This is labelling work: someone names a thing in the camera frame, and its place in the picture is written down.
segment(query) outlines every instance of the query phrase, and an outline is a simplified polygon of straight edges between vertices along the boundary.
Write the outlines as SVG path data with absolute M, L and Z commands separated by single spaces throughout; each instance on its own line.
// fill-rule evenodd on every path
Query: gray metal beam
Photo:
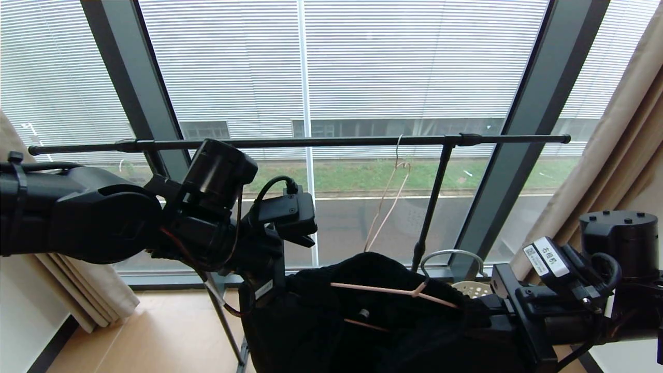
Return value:
M 503 135 L 546 135 L 553 130 L 596 36 L 608 1 L 551 1 L 532 49 Z M 488 255 L 543 144 L 498 144 L 488 162 L 454 249 Z M 476 264 L 451 260 L 454 279 L 474 278 Z
M 182 139 L 137 1 L 81 1 L 108 74 L 139 139 Z M 187 151 L 148 152 L 152 170 L 181 181 Z

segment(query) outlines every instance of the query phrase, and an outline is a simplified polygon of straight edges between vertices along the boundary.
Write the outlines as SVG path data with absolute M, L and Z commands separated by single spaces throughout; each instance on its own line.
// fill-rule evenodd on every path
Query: corrugated metal wall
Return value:
M 303 120 L 295 1 L 140 2 L 182 121 L 226 121 L 232 137 L 290 137 Z M 504 117 L 547 2 L 305 1 L 310 107 L 317 119 Z M 613 0 L 563 118 L 598 119 L 656 0 Z M 3 0 L 1 106 L 29 145 L 132 137 L 78 1 Z M 544 155 L 579 155 L 582 143 Z M 439 147 L 403 149 L 435 157 Z M 455 157 L 489 156 L 492 146 Z M 303 149 L 252 149 L 257 159 Z M 314 150 L 391 157 L 393 148 Z M 87 162 L 142 155 L 54 156 Z

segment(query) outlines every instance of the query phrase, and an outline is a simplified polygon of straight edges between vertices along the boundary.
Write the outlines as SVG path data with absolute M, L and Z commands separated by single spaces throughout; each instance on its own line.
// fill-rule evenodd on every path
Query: green lawn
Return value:
M 525 188 L 557 188 L 569 175 L 578 158 L 541 159 L 525 184 Z M 446 190 L 475 189 L 481 182 L 487 159 L 452 159 L 444 175 L 442 188 Z M 316 192 L 352 192 L 383 190 L 393 170 L 393 160 L 368 161 L 318 161 L 314 163 Z M 115 167 L 105 167 L 117 172 Z M 416 159 L 405 186 L 411 194 L 417 190 L 430 190 L 438 169 L 435 160 Z M 391 189 L 397 190 L 406 170 L 399 169 L 392 181 Z M 139 183 L 149 180 L 147 167 L 124 167 L 121 176 Z M 260 162 L 258 174 L 245 193 L 255 194 L 272 177 L 288 175 L 306 186 L 306 164 L 298 162 Z

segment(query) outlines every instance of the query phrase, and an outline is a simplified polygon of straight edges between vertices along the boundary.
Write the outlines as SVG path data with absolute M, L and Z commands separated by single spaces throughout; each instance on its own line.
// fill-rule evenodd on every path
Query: white wall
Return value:
M 658 267 L 663 268 L 663 161 L 658 163 L 652 182 L 629 204 L 629 210 L 658 216 Z M 605 344 L 592 348 L 590 353 L 605 373 L 663 372 L 663 366 L 656 363 L 656 340 L 653 339 Z
M 20 256 L 0 258 L 0 372 L 26 372 L 69 312 Z

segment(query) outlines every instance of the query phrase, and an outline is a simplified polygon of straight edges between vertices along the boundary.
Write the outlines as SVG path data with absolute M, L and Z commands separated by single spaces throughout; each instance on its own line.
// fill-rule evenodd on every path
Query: curtain fold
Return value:
M 551 198 L 524 245 L 541 237 L 580 249 L 578 218 L 587 212 L 632 208 L 629 201 L 661 169 L 663 143 L 663 3 L 658 6 L 624 75 L 587 142 L 580 162 Z M 655 213 L 653 200 L 646 212 Z M 519 279 L 532 269 L 519 252 L 511 262 Z
M 20 151 L 24 162 L 34 162 L 9 119 L 0 110 L 0 157 L 3 161 L 7 160 L 9 151 Z M 105 327 L 128 317 L 139 303 L 110 265 L 86 263 L 59 254 L 27 254 L 21 259 L 34 270 L 34 273 L 25 275 L 43 278 L 89 333 L 97 325 Z

